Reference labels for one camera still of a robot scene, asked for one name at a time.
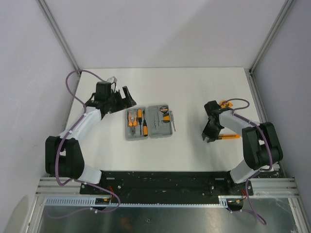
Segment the orange hex key holder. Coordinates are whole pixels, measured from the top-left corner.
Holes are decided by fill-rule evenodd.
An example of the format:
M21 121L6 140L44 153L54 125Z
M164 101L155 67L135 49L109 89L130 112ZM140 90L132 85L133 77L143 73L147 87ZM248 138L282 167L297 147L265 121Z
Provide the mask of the orange hex key holder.
M169 123L170 122L170 114L168 112L163 114L163 120L164 123Z

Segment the orange handle thick screwdriver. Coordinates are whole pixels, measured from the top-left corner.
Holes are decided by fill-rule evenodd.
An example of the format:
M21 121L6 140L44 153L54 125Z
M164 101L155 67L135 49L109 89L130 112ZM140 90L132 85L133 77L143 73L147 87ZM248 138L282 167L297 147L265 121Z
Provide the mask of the orange handle thick screwdriver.
M139 122L140 134L142 134L142 130L141 130L141 125L142 125L142 110L141 110L141 109L138 109L137 114L138 114L138 122Z

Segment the orange handle slim screwdriver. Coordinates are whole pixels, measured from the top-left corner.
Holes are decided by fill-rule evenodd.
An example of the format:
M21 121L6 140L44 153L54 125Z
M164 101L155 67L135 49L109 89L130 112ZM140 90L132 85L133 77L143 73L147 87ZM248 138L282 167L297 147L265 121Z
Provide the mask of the orange handle slim screwdriver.
M143 136L148 136L148 126L145 117L145 111L143 110Z

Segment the orange black utility knife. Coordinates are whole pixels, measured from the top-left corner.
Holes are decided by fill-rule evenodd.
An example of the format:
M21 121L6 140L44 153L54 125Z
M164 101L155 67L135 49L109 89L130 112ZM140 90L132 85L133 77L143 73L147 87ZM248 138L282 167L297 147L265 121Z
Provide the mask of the orange black utility knife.
M218 135L218 140L228 140L228 139L238 139L240 138L239 134L233 133L233 134L220 134Z

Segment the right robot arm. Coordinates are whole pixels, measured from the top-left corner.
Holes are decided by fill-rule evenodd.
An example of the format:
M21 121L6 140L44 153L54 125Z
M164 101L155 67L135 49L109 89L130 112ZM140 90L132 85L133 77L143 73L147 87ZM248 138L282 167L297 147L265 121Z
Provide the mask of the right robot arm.
M237 113L247 105L233 109L223 107L217 101L204 105L208 121L202 132L202 139L207 143L214 142L224 128L228 128L242 138L243 160L232 170L230 179L224 182L224 189L230 195L237 194L243 182L255 177L260 172L271 171L275 163L283 159L283 151L275 127L271 122L256 123Z

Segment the grey plastic tool case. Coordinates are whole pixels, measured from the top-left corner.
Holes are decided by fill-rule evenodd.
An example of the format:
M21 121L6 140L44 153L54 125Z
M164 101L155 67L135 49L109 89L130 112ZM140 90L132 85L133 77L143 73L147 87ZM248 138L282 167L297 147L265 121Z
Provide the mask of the grey plastic tool case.
M139 128L139 122L138 122L138 125L136 126L136 134L131 135L130 128L128 127L128 119L127 119L127 114L129 110L127 110L125 114L125 139L128 141L137 141L137 140L147 139L148 137L164 138L164 137L172 136L174 133L174 130L173 130L171 121L169 123L164 123L162 121L163 113L160 112L159 110L160 107L164 105L167 105L167 104L153 105L153 106L148 106L148 107L136 107L136 108L129 109L129 110L135 110L136 112L138 111L138 109L141 109L142 112L143 110L145 111L145 117L146 117L147 126L148 126L148 136L143 136L143 116L142 116L142 125L141 125L142 134L140 134L140 128Z

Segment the orange tape measure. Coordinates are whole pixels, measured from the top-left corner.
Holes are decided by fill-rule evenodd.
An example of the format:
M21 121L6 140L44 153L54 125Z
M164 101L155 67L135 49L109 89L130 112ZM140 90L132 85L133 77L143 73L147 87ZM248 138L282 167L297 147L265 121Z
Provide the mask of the orange tape measure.
M228 100L220 101L219 105L221 106L221 108L232 108L233 107L233 104Z

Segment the orange handle pliers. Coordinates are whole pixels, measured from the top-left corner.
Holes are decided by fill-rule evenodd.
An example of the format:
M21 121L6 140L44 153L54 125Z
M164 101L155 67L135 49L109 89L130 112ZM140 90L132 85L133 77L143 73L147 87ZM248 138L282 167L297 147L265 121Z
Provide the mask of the orange handle pliers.
M137 112L135 110L129 110L127 114L128 127L130 128L131 135L136 134L136 126L138 125Z

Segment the aluminium frame rail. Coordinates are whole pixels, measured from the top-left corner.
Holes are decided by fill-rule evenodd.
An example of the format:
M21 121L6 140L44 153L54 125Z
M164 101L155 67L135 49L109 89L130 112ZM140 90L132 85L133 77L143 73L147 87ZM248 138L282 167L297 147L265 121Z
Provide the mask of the aluminium frame rail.
M52 46L56 48L61 58L66 59L66 63L70 65L74 70L81 68L77 59L75 58L72 49L69 46L64 33L61 30L60 22L54 16L47 0L35 0L39 11L42 15L43 25L46 27L47 41L52 43Z

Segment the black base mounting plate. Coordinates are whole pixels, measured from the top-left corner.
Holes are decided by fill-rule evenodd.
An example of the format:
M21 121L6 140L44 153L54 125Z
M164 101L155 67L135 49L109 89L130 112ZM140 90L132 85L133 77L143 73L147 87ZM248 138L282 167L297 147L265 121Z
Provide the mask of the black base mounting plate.
M104 171L98 184L80 181L82 195L110 195L122 202L130 198L187 200L200 197L253 195L256 181L267 184L279 180L276 172L257 172L242 182L235 182L229 172L147 172Z

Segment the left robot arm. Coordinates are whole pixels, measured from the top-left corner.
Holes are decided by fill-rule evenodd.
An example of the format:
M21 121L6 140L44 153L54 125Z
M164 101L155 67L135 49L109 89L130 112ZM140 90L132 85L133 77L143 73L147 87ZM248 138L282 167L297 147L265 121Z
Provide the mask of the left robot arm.
M115 82L97 82L95 92L83 104L80 117L58 136L49 136L45 142L45 171L56 177L67 177L90 183L97 194L107 190L107 181L102 172L87 166L80 143L105 115L135 106L128 87L123 86L124 97L120 90L114 89Z

